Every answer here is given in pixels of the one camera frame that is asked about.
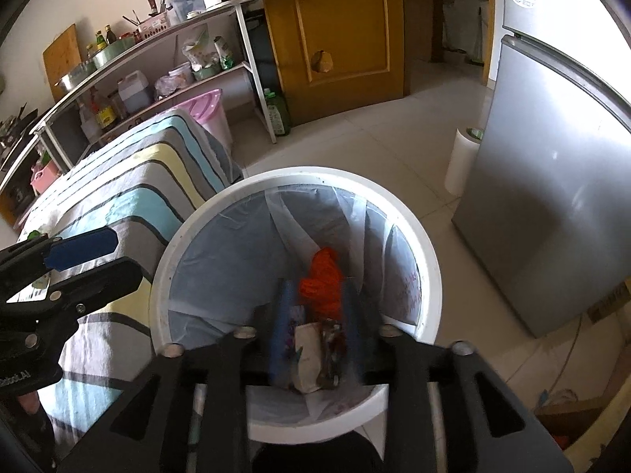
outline cutting board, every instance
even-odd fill
[[[43,65],[55,102],[65,96],[65,90],[55,87],[55,84],[80,63],[81,52],[77,42],[77,25],[73,24],[43,52]]]

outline tile floor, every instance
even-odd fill
[[[437,344],[475,344],[528,407],[534,407],[562,367],[578,325],[534,339],[471,256],[451,224],[458,200],[443,181],[457,127],[484,127],[492,91],[479,70],[419,63],[411,96],[351,110],[298,126],[278,144],[255,118],[232,128],[233,154],[249,176],[267,170],[316,165],[369,178],[399,197],[419,218],[441,267],[443,307]],[[612,315],[581,333],[557,390],[580,399],[602,394],[624,344],[623,322]],[[380,452],[384,416],[363,428]]]

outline green bottle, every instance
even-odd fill
[[[267,110],[269,111],[269,119],[272,121],[272,129],[277,137],[289,135],[291,125],[289,124],[289,111],[287,103],[281,94],[273,93],[269,89],[263,91]]]
[[[105,37],[103,37],[103,32],[102,31],[98,31],[97,32],[97,50],[99,50],[99,52],[101,50],[104,50],[107,47],[107,42],[105,41]]]

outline pink bin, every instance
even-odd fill
[[[228,126],[228,119],[222,106],[222,90],[215,89],[201,96],[178,104],[175,108],[186,110],[208,133],[222,143],[230,153],[232,148],[232,134]]]
[[[41,171],[33,173],[31,176],[31,186],[36,190],[38,194],[46,192],[53,181],[61,176],[55,162],[49,161]]]

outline trash can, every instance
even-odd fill
[[[273,297],[278,279],[305,277],[321,247],[361,296],[379,302],[384,322],[433,343],[442,287],[429,237],[383,187],[344,171],[294,167],[247,178],[193,213],[166,248],[151,290],[156,350],[215,343]],[[323,441],[383,412],[387,387],[342,379],[331,391],[300,395],[248,387],[248,434],[266,443]]]
[[[186,110],[208,133],[222,143],[226,151],[232,149],[232,134],[223,111],[221,89],[214,89],[175,106]]]

